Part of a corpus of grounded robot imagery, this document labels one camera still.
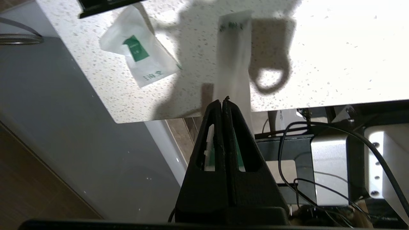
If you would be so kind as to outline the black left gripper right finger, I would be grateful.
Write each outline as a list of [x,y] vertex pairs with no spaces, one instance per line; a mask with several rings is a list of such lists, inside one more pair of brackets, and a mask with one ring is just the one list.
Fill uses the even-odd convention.
[[288,206],[239,107],[222,105],[229,206],[227,224],[288,224]]

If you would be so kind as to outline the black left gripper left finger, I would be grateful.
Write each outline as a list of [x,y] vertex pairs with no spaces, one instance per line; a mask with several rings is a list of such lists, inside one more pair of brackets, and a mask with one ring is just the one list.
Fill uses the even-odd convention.
[[[205,171],[206,140],[213,127],[215,170]],[[190,156],[185,177],[175,204],[179,223],[220,223],[216,213],[229,206],[222,110],[219,100],[210,103]]]

